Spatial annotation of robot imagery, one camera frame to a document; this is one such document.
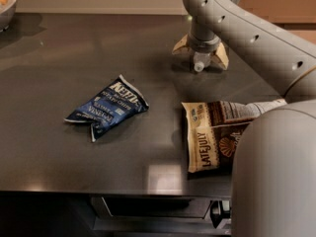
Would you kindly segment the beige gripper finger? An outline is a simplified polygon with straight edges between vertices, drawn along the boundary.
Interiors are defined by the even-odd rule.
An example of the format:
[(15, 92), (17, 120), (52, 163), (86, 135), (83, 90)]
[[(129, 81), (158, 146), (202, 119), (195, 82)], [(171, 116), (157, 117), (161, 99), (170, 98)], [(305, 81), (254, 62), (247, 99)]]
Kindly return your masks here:
[(190, 52), (188, 36), (183, 36), (174, 46), (172, 50), (173, 55), (188, 54)]
[(222, 70), (228, 69), (229, 58), (227, 56), (225, 46), (222, 42), (217, 47), (216, 51), (211, 55), (211, 61)]

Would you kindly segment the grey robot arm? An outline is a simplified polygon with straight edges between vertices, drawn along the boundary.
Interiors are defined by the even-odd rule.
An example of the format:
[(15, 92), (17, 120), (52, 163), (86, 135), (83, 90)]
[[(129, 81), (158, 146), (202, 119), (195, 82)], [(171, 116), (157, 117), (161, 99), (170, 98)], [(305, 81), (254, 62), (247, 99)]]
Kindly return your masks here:
[(316, 47), (239, 7), (183, 0), (190, 48), (224, 41), (282, 97), (252, 121), (232, 171), (233, 237), (316, 237)]

